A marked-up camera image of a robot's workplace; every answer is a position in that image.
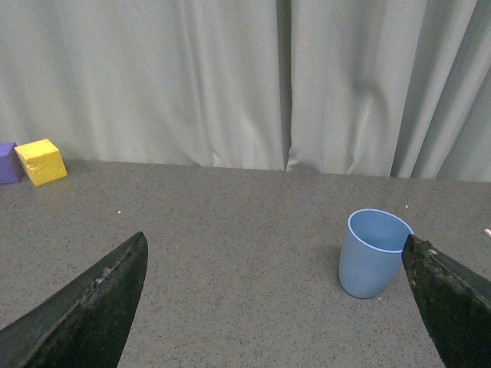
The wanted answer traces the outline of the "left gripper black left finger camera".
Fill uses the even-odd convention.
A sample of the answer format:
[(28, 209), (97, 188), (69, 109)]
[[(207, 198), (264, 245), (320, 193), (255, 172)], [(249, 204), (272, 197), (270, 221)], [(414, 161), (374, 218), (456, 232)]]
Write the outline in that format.
[(138, 232), (1, 331), (3, 367), (116, 367), (147, 272)]

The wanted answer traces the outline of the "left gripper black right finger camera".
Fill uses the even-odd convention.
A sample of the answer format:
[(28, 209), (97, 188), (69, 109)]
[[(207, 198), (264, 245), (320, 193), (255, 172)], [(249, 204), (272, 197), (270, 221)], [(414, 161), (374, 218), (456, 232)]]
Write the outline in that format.
[(409, 235), (404, 269), (427, 332), (446, 367), (490, 366), (490, 281)]

